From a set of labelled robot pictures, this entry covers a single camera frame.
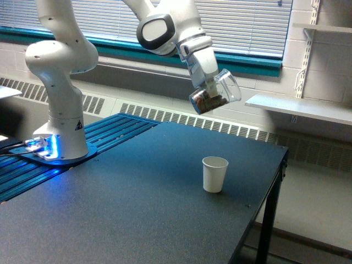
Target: window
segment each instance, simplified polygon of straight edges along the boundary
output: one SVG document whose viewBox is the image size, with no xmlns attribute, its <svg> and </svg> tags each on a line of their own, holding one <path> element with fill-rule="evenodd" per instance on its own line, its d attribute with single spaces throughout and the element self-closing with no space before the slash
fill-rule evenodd
<svg viewBox="0 0 352 264">
<path fill-rule="evenodd" d="M 159 1 L 152 0 L 154 5 Z M 122 1 L 72 3 L 86 36 L 137 42 L 138 20 Z M 196 5 L 218 53 L 283 57 L 292 0 L 198 0 Z M 0 26 L 46 31 L 38 21 L 34 0 L 0 0 Z"/>
</svg>

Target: window sill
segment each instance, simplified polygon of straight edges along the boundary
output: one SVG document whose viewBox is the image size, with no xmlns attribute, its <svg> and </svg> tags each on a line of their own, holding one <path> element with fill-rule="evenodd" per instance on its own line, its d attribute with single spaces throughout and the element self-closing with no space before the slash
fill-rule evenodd
<svg viewBox="0 0 352 264">
<path fill-rule="evenodd" d="M 54 39 L 52 33 L 16 29 L 0 26 L 0 41 L 31 44 L 42 40 Z M 183 65 L 178 56 L 160 57 L 145 49 L 138 43 L 104 40 L 101 38 L 88 37 L 102 54 L 114 55 L 124 58 L 136 58 L 156 63 L 170 63 Z M 234 73 L 245 73 L 279 77 L 282 61 L 279 59 L 255 58 L 240 55 L 229 55 L 217 53 L 219 69 L 226 68 Z"/>
</svg>

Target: clear plastic cup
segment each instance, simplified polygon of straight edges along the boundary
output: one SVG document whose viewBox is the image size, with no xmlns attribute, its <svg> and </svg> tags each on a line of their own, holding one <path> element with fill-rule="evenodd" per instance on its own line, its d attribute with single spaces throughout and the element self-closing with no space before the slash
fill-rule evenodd
<svg viewBox="0 0 352 264">
<path fill-rule="evenodd" d="M 205 157 L 203 159 L 203 189 L 209 193 L 219 193 L 222 190 L 229 162 L 220 157 Z"/>
<path fill-rule="evenodd" d="M 208 81 L 190 96 L 195 111 L 204 114 L 231 102 L 241 101 L 241 90 L 231 72 L 223 69 L 213 81 Z"/>
</svg>

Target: logo on robot arm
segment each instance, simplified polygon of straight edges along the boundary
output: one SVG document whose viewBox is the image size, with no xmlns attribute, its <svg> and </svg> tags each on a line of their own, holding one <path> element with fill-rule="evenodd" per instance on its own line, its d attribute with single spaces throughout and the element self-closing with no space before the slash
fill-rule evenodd
<svg viewBox="0 0 352 264">
<path fill-rule="evenodd" d="M 82 128 L 83 128 L 83 125 L 82 125 L 82 123 L 81 123 L 81 120 L 79 120 L 79 121 L 78 121 L 78 124 L 77 124 L 77 126 L 76 126 L 75 131 L 80 130 L 80 129 L 82 129 Z"/>
</svg>

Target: table top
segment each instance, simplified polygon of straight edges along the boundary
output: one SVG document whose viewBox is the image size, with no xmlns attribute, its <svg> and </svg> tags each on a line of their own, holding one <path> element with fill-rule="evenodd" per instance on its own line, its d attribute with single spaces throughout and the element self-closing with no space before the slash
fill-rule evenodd
<svg viewBox="0 0 352 264">
<path fill-rule="evenodd" d="M 160 124 L 2 205 L 0 263 L 228 263 L 286 153 Z M 206 156 L 229 161 L 219 194 Z"/>
</svg>

